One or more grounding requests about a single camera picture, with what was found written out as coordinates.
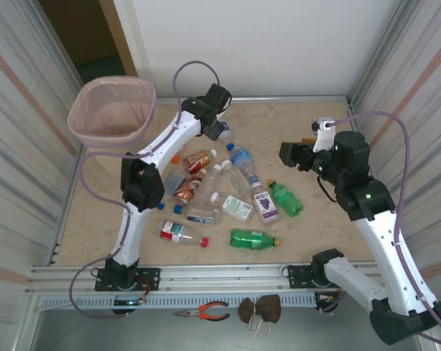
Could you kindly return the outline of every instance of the marble floor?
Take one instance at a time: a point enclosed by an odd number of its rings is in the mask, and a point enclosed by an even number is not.
[[[176,107],[159,106],[148,131],[149,142],[171,121]],[[373,260],[365,240],[337,205],[328,200],[316,183],[314,173],[298,172],[285,167],[279,158],[282,141],[300,141],[312,137],[311,121],[314,117],[346,117],[342,102],[301,102],[282,104],[234,104],[224,115],[235,134],[235,142],[245,145],[257,168],[263,184],[269,178],[286,184],[305,206],[304,212],[295,218],[288,217],[279,209],[282,220],[264,227],[257,214],[249,224],[242,224],[229,216],[223,216],[218,225],[189,222],[173,213],[173,205],[163,211],[153,210],[140,245],[141,265],[183,265],[183,264],[235,264],[235,263],[299,263],[309,262],[312,255],[325,249],[337,248],[349,260]],[[349,129],[350,125],[339,126],[338,130]],[[207,137],[190,140],[181,156],[202,148],[216,148],[217,161],[228,158],[220,142]],[[106,167],[120,167],[120,161]],[[171,171],[170,165],[162,178]],[[83,169],[88,185],[100,195],[115,200],[121,199],[119,180],[110,175],[97,160],[90,158]],[[222,176],[220,192],[233,194],[233,188]],[[113,248],[121,224],[122,209],[102,203],[89,195],[80,184],[76,186],[67,226],[61,242],[57,265],[83,265],[91,260],[108,255]],[[190,247],[175,245],[159,238],[158,226],[164,219],[187,224],[210,238],[209,245]],[[269,235],[279,236],[282,245],[261,252],[235,249],[229,246],[230,231],[233,228],[264,230]]]

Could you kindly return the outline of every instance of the red handle pliers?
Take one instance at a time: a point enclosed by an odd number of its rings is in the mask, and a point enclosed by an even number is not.
[[[174,316],[180,317],[199,317],[202,320],[210,320],[212,322],[219,322],[220,320],[226,320],[230,315],[222,314],[220,316],[209,316],[206,313],[203,313],[206,309],[213,306],[224,306],[228,307],[228,303],[223,301],[212,301],[207,303],[206,305],[201,305],[197,309],[186,309],[184,311],[173,313]]]

